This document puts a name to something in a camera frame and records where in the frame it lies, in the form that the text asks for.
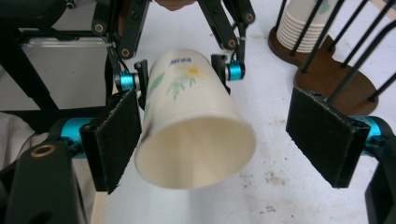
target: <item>table surface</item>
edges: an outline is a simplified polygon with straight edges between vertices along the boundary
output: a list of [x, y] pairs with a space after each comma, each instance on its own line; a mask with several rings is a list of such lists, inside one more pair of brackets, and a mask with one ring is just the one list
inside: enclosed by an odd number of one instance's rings
[[[286, 133], [297, 67], [278, 59], [267, 38], [280, 1], [251, 1], [257, 19], [247, 30], [247, 74], [230, 83], [231, 97], [257, 135], [250, 163], [237, 175], [203, 189], [161, 189], [145, 182], [131, 158], [120, 186], [106, 199], [105, 223], [367, 223], [364, 191], [377, 162], [361, 157], [348, 189], [333, 189]], [[329, 34], [336, 36], [360, 3], [346, 1]], [[342, 61], [371, 24], [378, 9], [368, 4], [341, 39], [333, 57]], [[384, 18], [378, 28], [388, 24]], [[361, 68], [378, 88], [395, 71], [396, 32]], [[366, 41], [365, 47], [375, 35]], [[151, 4], [135, 60], [155, 59], [171, 49], [195, 49], [208, 59], [222, 53], [197, 4], [169, 12]], [[396, 128], [395, 86], [385, 91], [372, 115]]]

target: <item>stacked cups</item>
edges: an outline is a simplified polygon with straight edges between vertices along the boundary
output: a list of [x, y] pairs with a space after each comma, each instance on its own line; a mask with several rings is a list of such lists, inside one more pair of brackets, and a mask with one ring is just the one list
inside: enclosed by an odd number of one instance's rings
[[[315, 4], [318, 0], [290, 0], [286, 6], [279, 27], [277, 28], [276, 37], [280, 44], [287, 49], [293, 49], [300, 33], [304, 29], [306, 21], [311, 15]], [[323, 0], [317, 14], [312, 20], [303, 41], [297, 52], [311, 52], [315, 46], [321, 31], [332, 13], [336, 0]]]

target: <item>black rod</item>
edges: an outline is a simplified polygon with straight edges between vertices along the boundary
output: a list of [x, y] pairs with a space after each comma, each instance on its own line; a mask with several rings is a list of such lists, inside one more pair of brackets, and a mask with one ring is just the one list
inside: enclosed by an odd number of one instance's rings
[[349, 61], [355, 56], [356, 52], [358, 52], [359, 48], [361, 45], [366, 41], [367, 37], [369, 37], [370, 33], [374, 30], [374, 28], [379, 24], [379, 22], [382, 20], [382, 18], [387, 14], [388, 10], [392, 7], [393, 3], [395, 3], [396, 0], [389, 0], [387, 5], [384, 6], [384, 8], [381, 10], [381, 12], [378, 14], [378, 16], [375, 18], [373, 23], [370, 25], [370, 27], [367, 29], [366, 33], [361, 37], [361, 40], [359, 40], [358, 44], [355, 46], [355, 48], [349, 53], [349, 55], [346, 57], [346, 60], [341, 64], [341, 67], [347, 67], [347, 64]]
[[359, 13], [361, 13], [361, 10], [364, 8], [364, 6], [366, 5], [367, 2], [368, 2], [368, 0], [361, 1], [361, 4], [358, 6], [358, 8], [356, 8], [355, 12], [349, 18], [349, 21], [346, 23], [344, 28], [341, 30], [340, 34], [338, 34], [338, 36], [335, 38], [335, 40], [332, 42], [332, 44], [327, 48], [328, 51], [332, 51], [334, 49], [335, 45], [337, 45], [338, 41], [341, 39], [341, 37], [343, 37], [344, 33], [347, 31], [349, 26], [352, 24], [352, 22], [359, 15]]
[[355, 66], [352, 67], [352, 69], [349, 71], [349, 73], [346, 75], [346, 77], [343, 79], [343, 81], [340, 83], [340, 85], [337, 86], [335, 91], [332, 93], [332, 95], [329, 97], [327, 103], [331, 105], [335, 99], [338, 97], [338, 95], [341, 93], [341, 91], [349, 84], [349, 82], [352, 80], [354, 76], [359, 71], [359, 68], [361, 65], [366, 61], [366, 59], [370, 56], [370, 54], [373, 52], [373, 50], [376, 48], [376, 46], [381, 42], [381, 40], [387, 35], [387, 33], [392, 30], [393, 28], [396, 27], [396, 21], [391, 22], [388, 24], [379, 34], [378, 36], [374, 39], [374, 41], [370, 44], [370, 46], [367, 48], [366, 51], [363, 52], [361, 57], [358, 59], [356, 62]]
[[286, 5], [287, 1], [288, 0], [283, 0], [282, 5], [280, 6], [279, 15], [277, 15], [277, 20], [276, 20], [276, 26], [275, 26], [276, 30], [277, 30], [277, 27], [279, 27], [280, 20], [282, 19], [282, 15], [283, 15], [283, 10], [285, 9], [285, 5]]
[[382, 86], [378, 89], [378, 91], [376, 91], [375, 93], [373, 93], [373, 95], [371, 95], [371, 96], [369, 97], [369, 101], [374, 102], [374, 101], [375, 101], [375, 98], [378, 97], [384, 90], [386, 90], [395, 80], [396, 80], [396, 73], [393, 74], [393, 76], [390, 77], [390, 78], [388, 79], [388, 81], [386, 81], [386, 82], [384, 83], [384, 85], [382, 85]]
[[318, 12], [318, 10], [320, 8], [320, 5], [321, 5], [322, 1], [323, 0], [318, 0], [317, 3], [315, 4], [314, 9], [311, 12], [311, 15], [309, 15], [309, 17], [308, 17], [308, 21], [306, 21], [304, 29], [301, 31], [300, 36], [297, 39], [297, 42], [294, 44], [294, 48], [293, 48], [293, 50], [290, 53], [291, 56], [296, 55], [297, 48], [300, 46], [301, 42], [303, 41], [305, 33], [306, 33], [306, 31], [308, 31], [308, 28], [311, 25], [312, 20], [317, 15], [317, 12]]
[[315, 44], [311, 53], [308, 55], [308, 58], [306, 59], [303, 68], [301, 69], [302, 73], [306, 73], [309, 65], [311, 65], [312, 61], [314, 60], [315, 55], [318, 53], [319, 46], [320, 46], [322, 40], [326, 37], [326, 34], [329, 31], [330, 26], [332, 26], [332, 22], [334, 21], [335, 17], [338, 14], [338, 11], [340, 10], [340, 8], [343, 4], [344, 4], [344, 0], [338, 0], [337, 4], [334, 7], [334, 10], [332, 11], [332, 14], [330, 15], [329, 19], [326, 22], [326, 25], [324, 26], [322, 32], [320, 33], [317, 43]]

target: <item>white paper cup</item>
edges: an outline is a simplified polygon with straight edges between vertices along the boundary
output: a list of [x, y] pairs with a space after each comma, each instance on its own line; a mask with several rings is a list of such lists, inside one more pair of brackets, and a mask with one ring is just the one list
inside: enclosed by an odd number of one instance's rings
[[[297, 42], [297, 38], [292, 38], [290, 36], [286, 36], [281, 30], [278, 29], [276, 32], [276, 37], [279, 40], [279, 42], [286, 47], [287, 49], [293, 49], [295, 43]], [[301, 53], [309, 53], [312, 51], [314, 48], [316, 42], [307, 42], [307, 41], [302, 41], [299, 45], [299, 48], [297, 48], [297, 52]]]
[[173, 50], [152, 65], [134, 155], [144, 179], [171, 189], [212, 185], [243, 168], [255, 146], [253, 130], [202, 54]]
[[[279, 33], [279, 36], [281, 36], [281, 38], [288, 40], [291, 44], [297, 42], [297, 39], [299, 37], [299, 36], [287, 34], [282, 27], [279, 27], [277, 32]], [[310, 39], [310, 38], [307, 39], [306, 37], [304, 37], [302, 42], [300, 43], [300, 46], [313, 47], [315, 43], [316, 43], [315, 39]]]
[[[334, 9], [336, 2], [337, 0], [323, 0], [318, 9], [318, 13], [312, 20], [311, 26], [323, 26], [326, 24], [332, 14], [332, 10]], [[316, 3], [317, 0], [291, 0], [285, 11], [291, 18], [301, 24], [305, 24]]]

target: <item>teal joint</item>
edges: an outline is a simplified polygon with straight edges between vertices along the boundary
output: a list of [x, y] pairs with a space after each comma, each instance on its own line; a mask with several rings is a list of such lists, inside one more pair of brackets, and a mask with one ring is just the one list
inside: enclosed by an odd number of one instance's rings
[[134, 74], [129, 71], [120, 72], [120, 85], [123, 91], [134, 90]]
[[383, 141], [385, 141], [382, 137], [381, 128], [378, 124], [370, 117], [364, 116], [351, 116], [352, 119], [361, 121], [371, 127], [369, 134], [367, 135], [365, 148], [373, 148], [376, 147], [382, 153], [385, 151], [385, 146]]
[[231, 60], [230, 64], [228, 65], [230, 71], [230, 80], [241, 80], [242, 79], [242, 69], [241, 65], [236, 60]]
[[75, 159], [86, 159], [84, 146], [82, 144], [79, 129], [91, 122], [92, 119], [70, 119], [68, 120], [61, 131], [61, 139], [68, 146], [69, 152]]

